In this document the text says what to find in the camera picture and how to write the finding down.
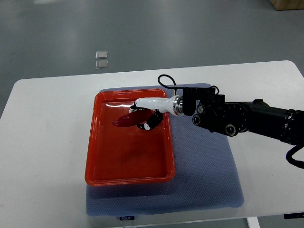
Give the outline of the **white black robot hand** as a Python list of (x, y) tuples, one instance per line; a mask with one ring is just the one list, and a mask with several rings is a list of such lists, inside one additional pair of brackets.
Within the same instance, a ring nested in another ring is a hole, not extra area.
[(152, 110), (153, 114), (148, 120), (144, 121), (144, 123), (137, 124), (137, 127), (145, 131), (153, 130), (163, 121), (163, 114), (169, 113), (174, 116), (184, 115), (182, 110), (182, 96), (174, 95), (171, 98), (138, 98), (130, 107), (129, 113), (137, 113), (143, 110)]

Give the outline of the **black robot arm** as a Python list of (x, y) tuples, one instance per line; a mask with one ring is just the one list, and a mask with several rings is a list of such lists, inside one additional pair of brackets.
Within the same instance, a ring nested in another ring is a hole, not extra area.
[(252, 102), (226, 102), (216, 86), (206, 88), (162, 84), (173, 91), (182, 90), (177, 110), (192, 116), (195, 126), (229, 137), (252, 132), (292, 145), (286, 160), (302, 169), (304, 162), (293, 156), (304, 147), (304, 113), (301, 110), (271, 107), (262, 99)]

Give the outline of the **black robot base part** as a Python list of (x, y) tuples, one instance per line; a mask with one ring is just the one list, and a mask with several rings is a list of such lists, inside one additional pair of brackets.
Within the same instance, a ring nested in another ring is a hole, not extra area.
[(284, 219), (303, 219), (304, 213), (290, 213), (290, 214), (284, 214)]

